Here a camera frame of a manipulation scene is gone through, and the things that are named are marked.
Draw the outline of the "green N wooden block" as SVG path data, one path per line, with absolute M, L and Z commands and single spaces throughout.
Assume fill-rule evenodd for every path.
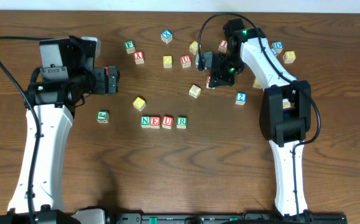
M 150 116 L 142 116 L 141 117 L 141 127 L 142 128 L 150 128 Z

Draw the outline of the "red E wooden block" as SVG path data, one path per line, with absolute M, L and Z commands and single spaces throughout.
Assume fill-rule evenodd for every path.
M 150 117 L 150 127 L 152 129 L 160 128 L 160 117 L 159 116 L 151 116 Z

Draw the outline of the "green R wooden block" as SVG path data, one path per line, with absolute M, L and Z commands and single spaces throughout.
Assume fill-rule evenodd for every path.
M 186 129 L 187 128 L 187 117 L 179 116 L 177 118 L 177 124 L 176 127 L 178 129 Z

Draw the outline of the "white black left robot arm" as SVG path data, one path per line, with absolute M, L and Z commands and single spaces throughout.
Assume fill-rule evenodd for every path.
M 71 75 L 66 67 L 34 70 L 26 91 L 27 141 L 21 173 L 0 223 L 114 223 L 109 212 L 99 207 L 65 213 L 61 181 L 77 101 L 85 93 L 115 94 L 119 77 L 115 66 Z

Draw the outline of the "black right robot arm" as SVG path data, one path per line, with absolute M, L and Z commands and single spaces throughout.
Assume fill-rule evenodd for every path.
M 231 19 L 223 32 L 229 53 L 203 55 L 205 67 L 211 69 L 209 86 L 231 86 L 244 67 L 251 69 L 263 91 L 259 126 L 274 155 L 275 207 L 283 217 L 301 215 L 308 209 L 302 156 L 311 126 L 310 84 L 284 69 L 261 28 L 247 28 L 242 19 Z

